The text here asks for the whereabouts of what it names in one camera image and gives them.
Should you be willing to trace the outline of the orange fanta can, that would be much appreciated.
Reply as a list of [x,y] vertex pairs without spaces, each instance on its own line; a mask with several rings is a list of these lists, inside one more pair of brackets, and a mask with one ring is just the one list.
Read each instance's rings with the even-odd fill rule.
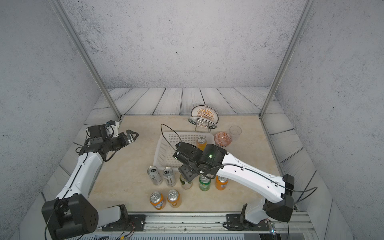
[[150,203],[157,210],[161,210],[165,207],[166,200],[164,198],[164,195],[161,192],[156,191],[151,194]]
[[219,191],[223,191],[229,182],[228,178],[216,176],[215,186]]

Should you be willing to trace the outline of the white plastic basket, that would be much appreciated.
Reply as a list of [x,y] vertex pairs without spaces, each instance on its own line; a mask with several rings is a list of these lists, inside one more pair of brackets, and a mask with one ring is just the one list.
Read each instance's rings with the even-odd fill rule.
[[181,138],[174,132],[164,132],[164,135],[160,135],[153,163],[159,170],[163,170],[165,167],[171,167],[177,170],[182,165],[181,162],[173,157],[176,144],[180,141],[195,145],[199,138],[204,138],[207,144],[215,143],[214,136],[211,133],[178,132],[178,135]]

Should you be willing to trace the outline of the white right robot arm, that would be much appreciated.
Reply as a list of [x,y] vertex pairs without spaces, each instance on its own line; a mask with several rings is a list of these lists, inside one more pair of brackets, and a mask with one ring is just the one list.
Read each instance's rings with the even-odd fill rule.
[[254,168],[229,153],[227,150],[208,144],[202,151],[198,147],[179,142],[173,158],[182,163],[180,174],[187,182],[196,177],[207,179],[223,177],[246,186],[261,196],[263,200],[253,205],[245,205],[242,215],[252,224],[266,219],[289,222],[294,211],[294,177],[274,176]]

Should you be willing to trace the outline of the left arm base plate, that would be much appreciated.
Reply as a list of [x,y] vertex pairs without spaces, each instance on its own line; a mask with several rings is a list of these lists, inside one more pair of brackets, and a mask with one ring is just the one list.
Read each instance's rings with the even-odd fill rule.
[[128,214],[114,223],[102,227],[103,232],[142,232],[144,230],[146,215]]

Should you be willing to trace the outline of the small orange can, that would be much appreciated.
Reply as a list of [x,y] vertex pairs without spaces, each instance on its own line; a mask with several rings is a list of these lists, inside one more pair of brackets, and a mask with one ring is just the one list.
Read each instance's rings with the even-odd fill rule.
[[172,189],[168,192],[167,200],[171,204],[172,208],[178,208],[182,203],[181,195],[175,189]]

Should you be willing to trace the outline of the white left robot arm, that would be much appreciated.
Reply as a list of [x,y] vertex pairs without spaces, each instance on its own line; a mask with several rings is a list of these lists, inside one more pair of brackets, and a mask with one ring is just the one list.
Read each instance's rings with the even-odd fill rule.
[[119,122],[108,121],[86,129],[84,145],[79,147],[77,165],[69,180],[54,200],[45,202],[42,215],[46,222],[44,236],[53,240],[80,239],[96,229],[133,232],[125,205],[97,210],[88,200],[104,163],[120,149],[136,141],[139,134],[131,130],[119,132]]

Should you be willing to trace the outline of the orange Fanta can back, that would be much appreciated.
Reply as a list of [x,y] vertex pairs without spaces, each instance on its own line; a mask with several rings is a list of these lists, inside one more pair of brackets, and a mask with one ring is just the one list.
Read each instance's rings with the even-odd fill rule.
[[166,200],[164,198],[164,195],[161,192],[156,191],[151,194],[150,203],[157,210],[161,210],[165,207]]

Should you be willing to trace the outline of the white Monster can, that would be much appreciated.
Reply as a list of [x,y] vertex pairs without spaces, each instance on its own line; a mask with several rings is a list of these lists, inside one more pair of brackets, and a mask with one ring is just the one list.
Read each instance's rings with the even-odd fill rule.
[[159,173],[159,170],[155,166],[150,166],[147,170],[148,176],[155,186],[159,186],[163,182],[163,178]]
[[166,180],[167,186],[173,187],[176,185],[177,181],[172,168],[170,167],[164,168],[163,177]]

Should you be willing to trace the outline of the orange Fanta can front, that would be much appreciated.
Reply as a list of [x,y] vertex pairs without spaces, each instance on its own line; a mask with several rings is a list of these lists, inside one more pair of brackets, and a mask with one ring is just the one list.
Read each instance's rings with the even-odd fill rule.
[[215,186],[219,191],[223,191],[229,182],[228,178],[216,176]]

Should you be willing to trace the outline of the green Sprite can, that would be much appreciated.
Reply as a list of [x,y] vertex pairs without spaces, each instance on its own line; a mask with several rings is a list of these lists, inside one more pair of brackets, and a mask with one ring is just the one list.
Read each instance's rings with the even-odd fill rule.
[[208,191],[211,187],[211,179],[203,176],[203,175],[200,175],[199,177],[199,188],[201,191]]

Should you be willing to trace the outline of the green gold-top can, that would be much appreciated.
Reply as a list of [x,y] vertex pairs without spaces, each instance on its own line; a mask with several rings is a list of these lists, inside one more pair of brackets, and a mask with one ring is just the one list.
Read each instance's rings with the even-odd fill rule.
[[186,181],[182,175],[180,175],[180,182],[181,182],[182,188],[185,190],[188,190],[193,186],[193,182]]

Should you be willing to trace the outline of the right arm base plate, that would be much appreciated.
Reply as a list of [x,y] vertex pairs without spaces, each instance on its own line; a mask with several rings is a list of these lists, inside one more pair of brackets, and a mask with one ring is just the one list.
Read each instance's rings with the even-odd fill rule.
[[227,214],[223,227],[229,231],[270,231],[268,222],[253,224],[241,214]]

